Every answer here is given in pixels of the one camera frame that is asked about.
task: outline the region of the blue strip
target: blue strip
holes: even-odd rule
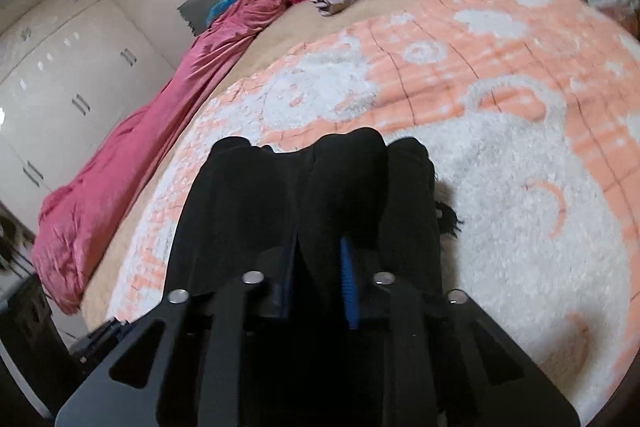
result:
[[[205,26],[209,28],[209,26],[211,26],[211,23],[218,17],[220,17],[236,1],[237,0],[219,0],[217,3],[215,3],[213,5],[213,8],[211,8],[211,10],[209,11]]]
[[[358,287],[353,276],[351,256],[353,252],[346,237],[340,240],[340,276],[342,279],[342,301],[344,302],[344,317],[350,330],[358,329],[360,313],[358,310]]]

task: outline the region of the black fabric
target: black fabric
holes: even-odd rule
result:
[[[386,147],[377,131],[362,128],[294,153],[225,138],[212,147],[187,197],[165,294],[211,293],[254,269],[282,283],[297,254],[319,313],[344,318],[344,236],[354,251],[374,252],[382,269],[441,294],[433,191],[433,164],[413,138]]]

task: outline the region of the blanket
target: blanket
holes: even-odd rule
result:
[[[238,0],[185,54],[163,90],[109,135],[73,181],[44,201],[33,265],[60,309],[78,309],[113,233],[166,152],[286,0]]]
[[[579,0],[421,0],[306,42],[210,100],[143,209],[109,314],[161,298],[186,196],[213,143],[297,150],[331,132],[414,136],[439,200],[445,288],[468,291],[583,424],[640,339],[640,45]]]

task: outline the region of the orange and white blanket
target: orange and white blanket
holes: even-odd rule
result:
[[[175,227],[211,145],[283,151],[375,127],[430,151],[465,289],[583,424],[640,341],[640,45],[580,0],[420,0],[294,47],[210,100],[142,210],[108,315],[161,298]]]

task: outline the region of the pink blanket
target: pink blanket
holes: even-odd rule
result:
[[[33,264],[63,312],[82,293],[146,182],[200,105],[286,0],[238,0],[184,55],[169,83],[109,135],[71,183],[44,201]]]

